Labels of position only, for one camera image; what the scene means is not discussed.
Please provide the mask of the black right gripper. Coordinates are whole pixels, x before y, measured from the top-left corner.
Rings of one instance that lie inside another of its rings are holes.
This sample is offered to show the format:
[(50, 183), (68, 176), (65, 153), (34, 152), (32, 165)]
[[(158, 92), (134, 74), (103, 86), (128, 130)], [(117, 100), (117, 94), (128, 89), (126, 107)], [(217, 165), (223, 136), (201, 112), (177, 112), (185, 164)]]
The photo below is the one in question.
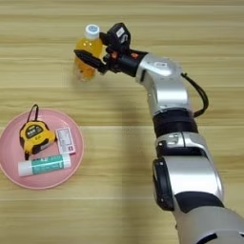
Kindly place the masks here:
[[(106, 33), (100, 32), (99, 37), (104, 45), (110, 44), (110, 38)], [(95, 68), (100, 73), (106, 73), (109, 70), (114, 73), (123, 72), (131, 77), (136, 76), (140, 62), (147, 55), (145, 51), (113, 51), (100, 59), (84, 50), (74, 50), (74, 53), (81, 61)]]

